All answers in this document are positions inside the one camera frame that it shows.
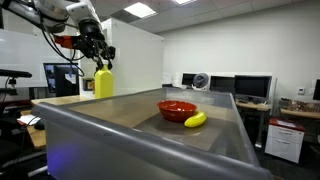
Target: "yellow banana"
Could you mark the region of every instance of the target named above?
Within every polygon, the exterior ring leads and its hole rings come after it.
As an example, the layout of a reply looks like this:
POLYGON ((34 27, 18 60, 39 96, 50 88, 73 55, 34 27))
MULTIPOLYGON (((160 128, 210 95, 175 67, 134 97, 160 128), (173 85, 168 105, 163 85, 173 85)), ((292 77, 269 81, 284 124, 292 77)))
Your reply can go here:
POLYGON ((207 116, 202 111, 196 111, 195 115, 189 117, 185 122, 184 125, 186 127, 197 127, 203 124, 207 119, 207 116))

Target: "white cabinet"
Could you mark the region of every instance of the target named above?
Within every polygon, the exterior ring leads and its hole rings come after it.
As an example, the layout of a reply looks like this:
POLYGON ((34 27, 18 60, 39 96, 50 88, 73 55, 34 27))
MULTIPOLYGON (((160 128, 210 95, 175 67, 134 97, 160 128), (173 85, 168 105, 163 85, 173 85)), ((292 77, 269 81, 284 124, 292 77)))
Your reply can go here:
POLYGON ((265 152, 298 163, 303 136, 301 131, 269 125, 265 152))

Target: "computer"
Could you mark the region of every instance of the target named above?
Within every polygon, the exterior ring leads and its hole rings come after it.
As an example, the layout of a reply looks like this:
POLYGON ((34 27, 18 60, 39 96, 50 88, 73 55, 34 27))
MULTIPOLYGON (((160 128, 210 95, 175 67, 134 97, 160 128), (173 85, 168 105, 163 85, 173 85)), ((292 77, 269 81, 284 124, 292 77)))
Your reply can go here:
POLYGON ((317 80, 316 87, 313 93, 313 100, 320 101, 320 79, 317 80))
POLYGON ((234 82, 234 77, 211 76, 210 91, 233 93, 235 91, 234 82))
POLYGON ((71 85, 70 81, 65 81, 65 74, 75 74, 77 72, 77 63, 44 63, 44 71, 47 79, 48 89, 50 93, 55 93, 57 97, 78 95, 79 94, 79 78, 76 77, 76 84, 71 85))
POLYGON ((237 96, 247 97, 249 100, 268 99, 271 76, 235 76, 237 96))
POLYGON ((195 76, 196 76, 196 74, 183 73, 182 85, 187 85, 187 86, 191 87, 191 85, 193 84, 193 79, 194 79, 195 76))

